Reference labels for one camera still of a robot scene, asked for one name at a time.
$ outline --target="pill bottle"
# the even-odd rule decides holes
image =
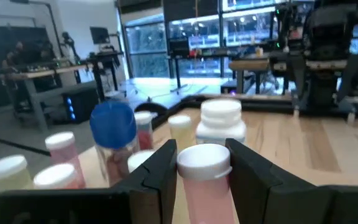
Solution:
[[[245,143],[247,127],[241,118],[241,102],[232,99],[207,100],[201,104],[197,144],[225,145],[227,138]]]
[[[194,131],[191,127],[191,119],[187,115],[176,115],[168,118],[171,138],[176,140],[177,149],[180,152],[194,145]]]
[[[31,176],[24,156],[15,155],[0,159],[0,192],[32,188]]]
[[[128,159],[128,169],[129,173],[133,172],[138,168],[140,165],[142,165],[147,159],[149,159],[150,156],[154,154],[154,150],[142,150],[140,152],[134,153],[130,156]]]
[[[229,150],[218,144],[191,146],[178,154],[177,165],[190,223],[234,224]]]
[[[34,177],[35,189],[80,189],[73,164],[57,164],[44,169]]]
[[[140,150],[153,148],[152,113],[141,111],[135,113],[137,137]]]
[[[85,188],[85,178],[82,172],[80,158],[75,147],[75,137],[71,131],[53,134],[45,139],[45,145],[50,151],[50,156],[54,164],[71,163],[73,164],[80,188]]]

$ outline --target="blue cap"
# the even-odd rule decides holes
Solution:
[[[136,137],[134,112],[126,103],[97,105],[89,123],[95,143],[102,147],[120,150]]]

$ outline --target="wooden tabletop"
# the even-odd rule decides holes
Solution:
[[[196,129],[199,109],[187,108],[178,114],[190,116]],[[348,126],[343,119],[294,118],[248,111],[242,113],[242,119],[247,125],[246,145],[281,168],[315,185],[358,185],[358,120],[354,126]],[[165,123],[154,131],[155,148],[170,138]],[[88,187],[107,187],[95,148],[82,153],[80,161]],[[179,176],[173,223],[189,223]]]

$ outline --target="white bottle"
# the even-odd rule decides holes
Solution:
[[[241,102],[232,99],[207,100],[201,105],[197,144],[225,145],[227,138],[245,143],[247,127],[241,119]]]

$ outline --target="plastic bottle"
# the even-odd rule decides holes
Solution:
[[[221,145],[200,144],[184,149],[177,157],[183,177],[191,224],[233,224],[228,181],[230,152]]]
[[[171,138],[177,142],[178,151],[194,145],[194,131],[191,119],[187,115],[176,115],[168,118]]]
[[[150,156],[153,155],[154,152],[154,150],[143,150],[131,155],[128,159],[129,173],[133,172],[136,168],[142,165]]]
[[[135,113],[137,137],[140,150],[153,149],[152,113],[141,111]]]
[[[108,101],[95,107],[89,123],[102,175],[113,186],[129,175],[128,158],[139,151],[134,113],[125,103]]]
[[[15,155],[0,159],[0,192],[32,188],[31,176],[24,156]]]
[[[241,119],[240,101],[216,99],[201,104],[201,121],[196,129],[197,144],[224,146],[227,138],[244,143],[246,132],[246,124]]]
[[[45,139],[54,164],[71,163],[75,167],[80,188],[85,188],[85,178],[75,147],[75,137],[71,131],[53,134]]]
[[[77,172],[72,164],[57,164],[34,177],[36,189],[80,189]]]

